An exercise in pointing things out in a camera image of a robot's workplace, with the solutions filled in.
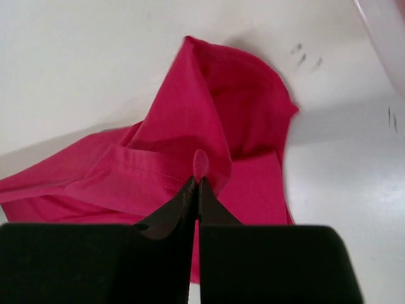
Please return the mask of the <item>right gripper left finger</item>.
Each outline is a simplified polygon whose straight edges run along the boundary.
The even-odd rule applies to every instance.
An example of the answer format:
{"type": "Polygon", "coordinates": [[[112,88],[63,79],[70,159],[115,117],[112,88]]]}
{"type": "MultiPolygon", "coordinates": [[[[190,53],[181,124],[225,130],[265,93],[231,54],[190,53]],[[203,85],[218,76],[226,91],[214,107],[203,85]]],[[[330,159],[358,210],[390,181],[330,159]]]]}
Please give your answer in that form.
{"type": "Polygon", "coordinates": [[[196,180],[133,225],[4,224],[2,303],[187,303],[196,180]]]}

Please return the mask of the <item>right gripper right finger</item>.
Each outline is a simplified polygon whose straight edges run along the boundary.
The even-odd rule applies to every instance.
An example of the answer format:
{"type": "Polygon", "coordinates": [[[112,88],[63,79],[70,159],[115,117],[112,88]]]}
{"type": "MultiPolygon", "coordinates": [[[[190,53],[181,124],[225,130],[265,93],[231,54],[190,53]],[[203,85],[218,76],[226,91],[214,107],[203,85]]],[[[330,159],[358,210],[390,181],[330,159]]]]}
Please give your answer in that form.
{"type": "Polygon", "coordinates": [[[202,303],[362,303],[341,237],[323,225],[244,225],[199,184],[202,303]]]}

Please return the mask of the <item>pink t-shirt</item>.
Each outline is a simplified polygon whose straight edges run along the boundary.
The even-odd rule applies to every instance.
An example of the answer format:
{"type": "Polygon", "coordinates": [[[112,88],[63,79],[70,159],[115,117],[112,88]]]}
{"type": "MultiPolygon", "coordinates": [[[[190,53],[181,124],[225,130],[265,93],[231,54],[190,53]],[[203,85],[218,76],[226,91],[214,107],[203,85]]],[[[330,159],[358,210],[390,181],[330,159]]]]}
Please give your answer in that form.
{"type": "Polygon", "coordinates": [[[282,167],[296,113],[259,58],[188,36],[145,119],[4,178],[1,208],[10,224],[134,224],[206,177],[242,223],[289,225],[282,167]]]}

